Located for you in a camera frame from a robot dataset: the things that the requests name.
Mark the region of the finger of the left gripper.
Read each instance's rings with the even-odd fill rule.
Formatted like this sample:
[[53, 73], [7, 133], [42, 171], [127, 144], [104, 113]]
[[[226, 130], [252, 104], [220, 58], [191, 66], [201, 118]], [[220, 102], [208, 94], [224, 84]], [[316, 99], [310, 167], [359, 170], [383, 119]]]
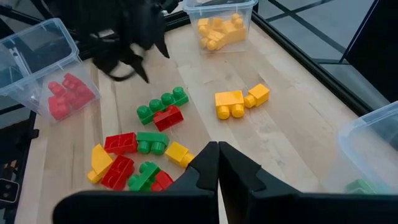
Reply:
[[165, 29], [166, 29], [166, 21], [162, 12], [159, 12], [156, 18], [156, 33], [155, 33], [155, 45], [161, 54], [170, 58], [169, 52], [167, 50], [167, 46], [165, 43]]
[[149, 78], [142, 65], [144, 57], [135, 53], [132, 48], [129, 48], [129, 65], [133, 68], [134, 73], [138, 74], [146, 83], [149, 83]]

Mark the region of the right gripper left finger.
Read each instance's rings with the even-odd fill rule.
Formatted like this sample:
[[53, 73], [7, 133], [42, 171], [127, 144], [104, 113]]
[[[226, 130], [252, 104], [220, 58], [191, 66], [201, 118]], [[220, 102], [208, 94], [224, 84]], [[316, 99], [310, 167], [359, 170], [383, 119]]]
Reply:
[[62, 199], [53, 224], [219, 224], [220, 149], [209, 142], [161, 192], [87, 190]]

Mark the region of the red toy block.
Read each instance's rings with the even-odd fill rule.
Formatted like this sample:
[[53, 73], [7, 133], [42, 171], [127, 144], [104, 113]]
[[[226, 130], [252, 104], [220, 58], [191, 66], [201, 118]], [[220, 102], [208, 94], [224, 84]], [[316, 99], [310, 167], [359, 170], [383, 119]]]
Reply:
[[153, 192], [160, 192], [166, 190], [173, 184], [173, 179], [166, 173], [165, 171], [161, 170], [156, 176], [155, 181], [151, 185], [151, 191]]
[[165, 111], [158, 111], [155, 113], [153, 122], [159, 131], [164, 131], [167, 128], [183, 121], [183, 114], [178, 106], [170, 105]]
[[137, 141], [135, 133], [124, 133], [108, 136], [105, 139], [104, 149], [108, 153], [123, 155], [137, 152]]
[[71, 73], [65, 74], [62, 85], [70, 91], [77, 91], [79, 87], [85, 86], [85, 84], [79, 78]]
[[48, 88], [58, 98], [67, 93], [66, 89], [57, 82], [50, 82]]
[[128, 157], [118, 155], [102, 178], [101, 184], [109, 189], [123, 190], [133, 172], [134, 161]]
[[69, 92], [69, 103], [74, 110], [84, 107], [95, 98], [95, 94], [87, 86], [79, 86], [75, 91]]
[[70, 115], [68, 102], [64, 97], [51, 96], [48, 99], [50, 114], [56, 121], [60, 121]]

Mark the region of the yellow sloped toy block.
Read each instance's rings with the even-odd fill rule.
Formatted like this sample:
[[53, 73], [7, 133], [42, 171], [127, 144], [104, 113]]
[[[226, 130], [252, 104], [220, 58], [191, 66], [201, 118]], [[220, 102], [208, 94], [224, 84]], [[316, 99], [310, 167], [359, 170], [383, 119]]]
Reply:
[[87, 174], [88, 180], [96, 184], [107, 173], [113, 163], [113, 158], [104, 150], [104, 147], [97, 144], [91, 152], [91, 170]]

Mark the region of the long green toy block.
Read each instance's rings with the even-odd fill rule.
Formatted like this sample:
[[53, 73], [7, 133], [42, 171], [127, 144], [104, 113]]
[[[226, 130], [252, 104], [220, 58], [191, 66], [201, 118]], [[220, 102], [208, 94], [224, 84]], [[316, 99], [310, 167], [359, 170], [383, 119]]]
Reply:
[[373, 188], [364, 180], [357, 179], [349, 183], [345, 187], [345, 192], [348, 194], [374, 194]]
[[188, 95], [181, 86], [176, 86], [172, 92], [165, 92], [160, 99], [150, 100], [148, 105], [141, 105], [136, 113], [143, 125], [153, 122], [154, 115], [158, 111], [165, 111], [170, 105], [182, 106], [189, 101]]

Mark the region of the clear plastic bin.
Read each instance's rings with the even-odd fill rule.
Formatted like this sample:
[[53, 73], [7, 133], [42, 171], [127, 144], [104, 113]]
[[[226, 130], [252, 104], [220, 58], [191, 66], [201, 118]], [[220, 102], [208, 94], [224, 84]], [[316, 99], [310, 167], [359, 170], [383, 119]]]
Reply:
[[[200, 52], [202, 54], [210, 53], [226, 53], [226, 52], [242, 52], [246, 50], [248, 42], [248, 33], [250, 28], [250, 20], [253, 7], [258, 3], [258, 0], [183, 0], [183, 10], [189, 15], [191, 25], [197, 37]], [[238, 13], [246, 28], [246, 39], [234, 44], [228, 44], [219, 50], [209, 51], [200, 46], [202, 37], [214, 35], [222, 38], [223, 34], [227, 33], [230, 28], [235, 28], [231, 23], [231, 17], [234, 13]], [[198, 33], [198, 20], [201, 18], [220, 17], [224, 20], [224, 29], [222, 32], [213, 30], [211, 28], [207, 36], [201, 36]]]
[[364, 179], [374, 194], [398, 195], [398, 101], [347, 124], [337, 143], [339, 157], [328, 177], [331, 191], [346, 193], [349, 183]]
[[[0, 40], [0, 95], [11, 97], [53, 123], [59, 121], [49, 111], [48, 99], [54, 94], [48, 84], [62, 85], [66, 73], [79, 78], [95, 94], [84, 107], [100, 98], [75, 41], [60, 19], [43, 21]], [[71, 116], [84, 107], [74, 110], [68, 99], [71, 91], [66, 91], [62, 97]]]

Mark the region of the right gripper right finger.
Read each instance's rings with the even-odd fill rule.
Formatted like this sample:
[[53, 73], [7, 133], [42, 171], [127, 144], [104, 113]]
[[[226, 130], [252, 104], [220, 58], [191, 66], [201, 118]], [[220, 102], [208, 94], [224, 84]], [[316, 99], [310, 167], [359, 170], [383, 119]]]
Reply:
[[303, 193], [220, 141], [219, 181], [231, 224], [398, 224], [398, 196]]

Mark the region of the black folding partition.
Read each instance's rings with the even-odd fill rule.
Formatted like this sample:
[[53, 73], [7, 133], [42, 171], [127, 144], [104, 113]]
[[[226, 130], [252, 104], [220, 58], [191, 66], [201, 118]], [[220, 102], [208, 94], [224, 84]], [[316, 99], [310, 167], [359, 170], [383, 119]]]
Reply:
[[387, 100], [398, 100], [398, 0], [372, 3], [344, 58]]

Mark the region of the small yellow toy block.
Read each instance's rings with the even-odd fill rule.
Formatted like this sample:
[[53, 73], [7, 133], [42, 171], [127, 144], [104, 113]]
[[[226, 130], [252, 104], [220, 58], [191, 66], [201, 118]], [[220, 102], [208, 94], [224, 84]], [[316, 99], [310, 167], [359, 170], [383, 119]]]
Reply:
[[270, 89], [262, 83], [248, 91], [248, 95], [244, 97], [244, 105], [247, 108], [258, 107], [269, 99]]

